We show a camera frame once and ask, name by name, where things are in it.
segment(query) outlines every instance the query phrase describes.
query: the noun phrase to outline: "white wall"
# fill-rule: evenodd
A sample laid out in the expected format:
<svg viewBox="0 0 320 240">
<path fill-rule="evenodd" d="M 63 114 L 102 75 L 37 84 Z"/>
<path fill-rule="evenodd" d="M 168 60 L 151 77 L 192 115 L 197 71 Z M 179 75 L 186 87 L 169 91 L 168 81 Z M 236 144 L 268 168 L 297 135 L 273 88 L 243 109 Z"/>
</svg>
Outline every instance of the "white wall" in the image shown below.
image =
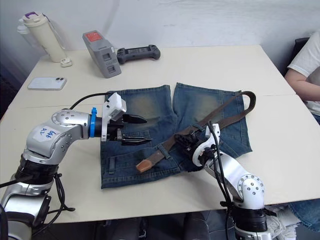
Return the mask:
<svg viewBox="0 0 320 240">
<path fill-rule="evenodd" d="M 294 39 L 320 29 L 319 0 L 0 0 L 1 62 L 24 75 L 40 56 L 16 31 L 31 11 L 54 21 L 72 50 L 94 29 L 116 48 L 261 44 L 280 70 Z"/>
</svg>

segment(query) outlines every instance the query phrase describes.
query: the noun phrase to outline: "small white charger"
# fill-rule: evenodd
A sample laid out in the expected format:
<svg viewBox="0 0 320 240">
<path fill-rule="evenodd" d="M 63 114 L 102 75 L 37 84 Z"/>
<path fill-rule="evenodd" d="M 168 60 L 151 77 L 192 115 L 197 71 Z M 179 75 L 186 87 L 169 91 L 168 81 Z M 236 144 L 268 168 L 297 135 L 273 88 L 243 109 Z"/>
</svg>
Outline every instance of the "small white charger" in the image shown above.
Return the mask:
<svg viewBox="0 0 320 240">
<path fill-rule="evenodd" d="M 71 58 L 70 58 L 70 57 L 66 57 L 66 58 L 62 59 L 62 60 L 60 61 L 60 66 L 61 66 L 62 68 L 66 68 L 66 67 L 72 66 L 72 60 L 71 60 Z"/>
</svg>

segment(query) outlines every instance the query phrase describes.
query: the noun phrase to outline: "handwritten label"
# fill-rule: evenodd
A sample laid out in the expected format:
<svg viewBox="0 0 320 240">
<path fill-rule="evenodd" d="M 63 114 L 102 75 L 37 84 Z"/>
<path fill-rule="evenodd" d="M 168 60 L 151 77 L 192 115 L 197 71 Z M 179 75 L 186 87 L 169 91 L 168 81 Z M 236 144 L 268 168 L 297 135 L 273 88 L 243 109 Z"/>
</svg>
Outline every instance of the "handwritten label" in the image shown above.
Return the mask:
<svg viewBox="0 0 320 240">
<path fill-rule="evenodd" d="M 49 126 L 43 126 L 34 134 L 33 139 L 37 140 L 38 142 L 50 141 L 59 134 L 60 132 L 58 130 Z"/>
</svg>

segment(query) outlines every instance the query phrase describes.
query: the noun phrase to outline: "black cable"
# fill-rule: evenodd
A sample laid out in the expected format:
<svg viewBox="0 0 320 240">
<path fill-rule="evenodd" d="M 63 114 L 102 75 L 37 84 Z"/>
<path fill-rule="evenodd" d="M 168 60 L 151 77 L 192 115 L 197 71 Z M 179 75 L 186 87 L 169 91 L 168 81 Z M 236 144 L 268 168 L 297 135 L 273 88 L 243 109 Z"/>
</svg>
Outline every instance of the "black cable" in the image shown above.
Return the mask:
<svg viewBox="0 0 320 240">
<path fill-rule="evenodd" d="M 30 180 L 33 177 L 34 177 L 33 175 L 30 175 L 30 176 L 21 177 L 21 178 L 12 180 L 12 181 L 7 181 L 5 183 L 0 184 L 0 189 L 4 188 L 4 187 L 7 187 L 7 186 L 10 186 L 12 184 L 16 184 L 16 183 L 20 183 L 20 182 L 24 182 L 24 181 Z"/>
<path fill-rule="evenodd" d="M 216 165 L 216 159 L 215 158 L 213 159 L 213 168 L 214 168 L 215 178 L 217 179 L 218 185 L 219 185 L 219 187 L 220 187 L 220 189 L 221 189 L 221 191 L 223 193 L 224 199 L 226 201 L 227 210 L 226 210 L 226 216 L 225 216 L 224 230 L 225 230 L 226 240 L 229 240 L 228 219 L 229 219 L 230 210 L 231 210 L 231 207 L 232 207 L 232 202 L 231 202 L 231 198 L 230 198 L 230 195 L 229 195 L 229 192 L 228 192 L 228 189 L 227 189 L 227 185 L 226 185 L 226 181 L 225 181 L 224 169 L 222 167 L 222 161 L 221 161 L 221 157 L 220 157 L 220 148 L 219 148 L 217 136 L 216 136 L 215 131 L 214 131 L 213 127 L 212 127 L 211 121 L 208 121 L 207 125 L 208 125 L 208 128 L 209 128 L 210 132 L 212 133 L 214 141 L 216 143 L 215 144 L 215 150 L 216 150 L 216 153 L 217 153 L 217 160 L 218 160 L 218 163 L 219 163 L 219 169 L 220 169 L 220 175 L 221 175 L 221 181 L 223 183 L 223 187 L 221 185 L 220 178 L 218 178 L 219 175 L 217 174 L 217 165 Z"/>
<path fill-rule="evenodd" d="M 0 240 L 8 240 L 8 217 L 1 204 L 0 211 Z"/>
<path fill-rule="evenodd" d="M 225 237 L 226 240 L 229 240 L 229 232 L 228 232 L 228 220 L 230 215 L 230 207 L 226 209 L 226 216 L 225 216 L 225 223 L 224 223 L 224 230 L 225 230 Z"/>
<path fill-rule="evenodd" d="M 209 127 L 210 132 L 211 132 L 212 135 L 213 135 L 214 141 L 215 141 L 215 143 L 216 143 L 215 149 L 216 149 L 217 159 L 218 159 L 218 163 L 219 163 L 221 181 L 222 181 L 223 188 L 224 188 L 225 195 L 226 195 L 225 200 L 226 200 L 226 203 L 227 203 L 228 205 L 230 205 L 230 204 L 231 204 L 231 198 L 230 198 L 230 195 L 229 195 L 229 192 L 228 192 L 228 189 L 227 189 L 227 185 L 226 185 L 226 181 L 225 181 L 224 169 L 223 169 L 223 167 L 222 167 L 222 162 L 221 162 L 221 157 L 220 157 L 220 148 L 219 148 L 217 136 L 216 136 L 215 131 L 214 131 L 213 127 L 212 127 L 211 121 L 208 121 L 207 124 L 208 124 L 208 127 Z"/>
<path fill-rule="evenodd" d="M 83 98 L 80 98 L 78 101 L 76 101 L 69 109 L 74 109 L 75 106 L 77 106 L 79 103 L 81 103 L 83 100 L 91 98 L 91 97 L 95 97 L 95 96 L 105 96 L 108 95 L 108 93 L 106 92 L 101 92 L 101 93 L 94 93 L 94 94 L 90 94 L 87 96 L 84 96 Z"/>
<path fill-rule="evenodd" d="M 40 228 L 40 229 L 38 229 L 36 232 L 34 232 L 34 233 L 32 234 L 32 236 L 36 236 L 36 235 L 38 235 L 39 233 L 41 233 L 42 231 L 44 231 L 44 230 L 46 230 L 47 228 L 49 228 L 49 227 L 54 223 L 54 221 L 57 220 L 57 218 L 59 217 L 59 215 L 61 214 L 61 212 L 62 212 L 63 210 L 65 210 L 65 211 L 70 211 L 70 212 L 73 212 L 74 210 L 76 210 L 76 209 L 73 208 L 73 207 L 67 207 L 67 206 L 65 205 L 65 200 L 66 200 L 65 197 L 66 197 L 66 195 L 65 195 L 64 187 L 63 187 L 62 182 L 61 182 L 61 180 L 60 180 L 60 177 L 61 177 L 61 176 L 62 176 L 61 173 L 59 173 L 59 174 L 58 174 L 58 173 L 55 173 L 54 176 L 53 176 L 53 178 L 54 178 L 54 180 L 55 180 L 56 191 L 57 191 L 58 198 L 59 198 L 59 201 L 60 201 L 60 208 L 57 209 L 57 210 L 51 211 L 51 212 L 57 212 L 56 215 L 53 217 L 53 219 L 52 219 L 50 222 L 48 222 L 47 225 L 43 226 L 42 228 Z"/>
</svg>

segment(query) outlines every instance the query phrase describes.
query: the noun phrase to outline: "bottle lid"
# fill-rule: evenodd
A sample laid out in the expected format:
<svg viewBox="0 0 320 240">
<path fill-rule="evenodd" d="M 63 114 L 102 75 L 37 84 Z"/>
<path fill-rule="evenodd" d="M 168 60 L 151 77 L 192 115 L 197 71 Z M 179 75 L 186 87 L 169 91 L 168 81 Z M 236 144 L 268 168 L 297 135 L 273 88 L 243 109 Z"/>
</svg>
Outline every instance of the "bottle lid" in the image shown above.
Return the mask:
<svg viewBox="0 0 320 240">
<path fill-rule="evenodd" d="M 26 13 L 22 19 L 24 25 L 28 28 L 34 28 L 48 22 L 48 19 L 41 12 L 37 11 Z"/>
</svg>

